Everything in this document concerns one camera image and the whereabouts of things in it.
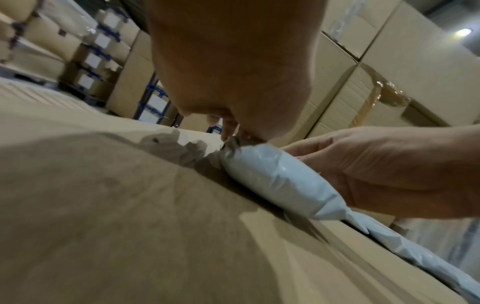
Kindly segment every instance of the white plastic package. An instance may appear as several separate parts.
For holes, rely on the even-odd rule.
[[[469,303],[480,303],[477,281],[373,218],[350,210],[326,180],[288,153],[269,144],[241,146],[232,137],[220,150],[219,160],[232,178],[271,203],[315,220],[346,220],[440,279]]]

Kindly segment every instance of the brown tape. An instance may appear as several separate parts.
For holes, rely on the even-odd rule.
[[[390,107],[406,107],[412,101],[411,98],[404,95],[403,91],[397,89],[393,83],[380,75],[372,67],[363,63],[359,64],[359,67],[370,76],[373,82],[373,90],[348,126],[349,128],[363,125],[370,111],[378,102]]]

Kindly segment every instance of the white label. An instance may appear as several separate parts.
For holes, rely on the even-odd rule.
[[[89,88],[92,87],[92,84],[94,84],[94,79],[84,74],[80,76],[80,79],[78,80],[78,84],[88,90]]]
[[[109,46],[110,40],[111,39],[109,37],[100,33],[95,39],[95,44],[101,47],[102,49],[106,49]]]
[[[92,54],[90,53],[86,59],[85,59],[85,63],[88,64],[89,66],[91,66],[92,68],[96,69],[99,67],[99,64],[100,64],[100,61],[102,61],[102,59],[95,55],[95,54]]]
[[[163,112],[165,110],[165,107],[167,106],[167,103],[168,102],[166,102],[162,98],[158,97],[155,94],[152,94],[147,104],[152,108],[155,108],[157,111]]]
[[[111,29],[116,29],[117,25],[119,25],[119,22],[120,18],[115,16],[113,13],[108,13],[103,19],[103,23]]]
[[[153,114],[147,109],[144,109],[138,118],[138,120],[149,123],[149,124],[156,124],[159,118],[157,115]]]

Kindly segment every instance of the ceiling light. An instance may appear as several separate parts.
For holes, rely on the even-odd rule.
[[[457,31],[457,32],[455,33],[455,36],[457,36],[457,37],[465,37],[465,36],[470,35],[472,32],[473,32],[472,29],[462,29],[462,30],[460,30],[460,31]]]

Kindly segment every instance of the hand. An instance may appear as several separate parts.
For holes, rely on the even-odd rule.
[[[222,138],[288,132],[311,92],[326,1],[145,2],[158,78],[179,112]]]
[[[480,150],[473,144],[480,133],[472,129],[360,127],[284,150],[351,207],[400,217],[480,216]]]

